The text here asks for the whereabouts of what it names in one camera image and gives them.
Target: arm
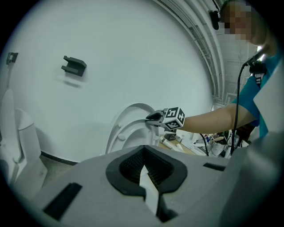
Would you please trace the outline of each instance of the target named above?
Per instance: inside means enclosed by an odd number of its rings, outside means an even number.
[[[235,103],[232,103],[209,113],[186,117],[184,126],[181,130],[192,133],[209,134],[233,129],[235,124],[236,106]],[[239,105],[237,128],[254,120],[256,120],[256,118],[246,108]]]

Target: black wall trim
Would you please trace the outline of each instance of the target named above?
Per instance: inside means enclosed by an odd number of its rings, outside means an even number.
[[[61,162],[61,163],[67,164],[67,165],[76,165],[78,163],[78,162],[68,161],[68,160],[65,160],[65,159],[62,159],[62,158],[55,157],[55,156],[47,154],[43,151],[41,151],[41,155],[46,157],[46,158],[49,158],[49,159],[52,159],[54,161]]]

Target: cable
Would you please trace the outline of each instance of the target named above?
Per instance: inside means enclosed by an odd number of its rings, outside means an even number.
[[[203,136],[201,133],[199,133],[199,134],[202,136],[202,139],[203,139],[203,141],[204,141],[204,144],[205,144],[205,150],[206,150],[206,155],[207,155],[207,156],[209,156],[209,154],[208,154],[208,150],[207,150],[207,145],[206,145],[205,138],[204,138],[204,136]]]
[[[238,110],[239,110],[239,97],[240,97],[240,80],[241,80],[241,73],[243,72],[244,67],[247,66],[247,64],[243,64],[240,70],[240,74],[238,77],[238,82],[237,82],[237,106],[236,106],[236,116],[235,116],[235,124],[234,124],[234,129],[232,131],[232,146],[231,146],[231,155],[234,152],[234,141],[235,141],[235,131],[237,128],[237,122],[238,122]]]
[[[214,153],[213,153],[213,151],[212,151],[212,147],[213,147],[213,143],[211,144],[211,153],[214,155],[214,156],[216,156],[216,157],[218,157],[218,155],[215,155]]]

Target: toilet lid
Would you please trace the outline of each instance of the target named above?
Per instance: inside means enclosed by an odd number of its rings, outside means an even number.
[[[144,103],[123,107],[110,125],[106,153],[139,145],[158,146],[158,127],[145,123],[146,117],[153,112],[154,109]]]
[[[1,102],[0,129],[2,134],[1,146],[3,146],[3,152],[6,152],[5,156],[19,162],[21,150],[15,119],[13,92],[10,88],[5,91]]]

